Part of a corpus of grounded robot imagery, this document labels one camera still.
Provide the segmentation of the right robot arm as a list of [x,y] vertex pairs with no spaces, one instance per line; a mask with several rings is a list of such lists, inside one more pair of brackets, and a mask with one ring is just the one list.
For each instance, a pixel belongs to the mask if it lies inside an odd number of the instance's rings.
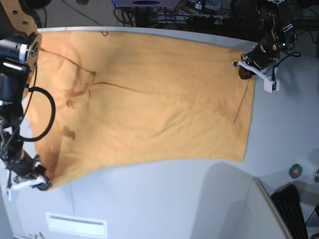
[[[48,190],[52,184],[40,156],[30,157],[23,149],[25,142],[36,142],[45,137],[54,122],[56,106],[45,89],[36,82],[37,60],[42,36],[37,31],[36,17],[23,0],[0,2],[0,159],[8,171],[7,192],[24,187]],[[27,108],[22,100],[34,92],[44,94],[51,105],[49,123],[39,136],[20,135],[20,126]]]

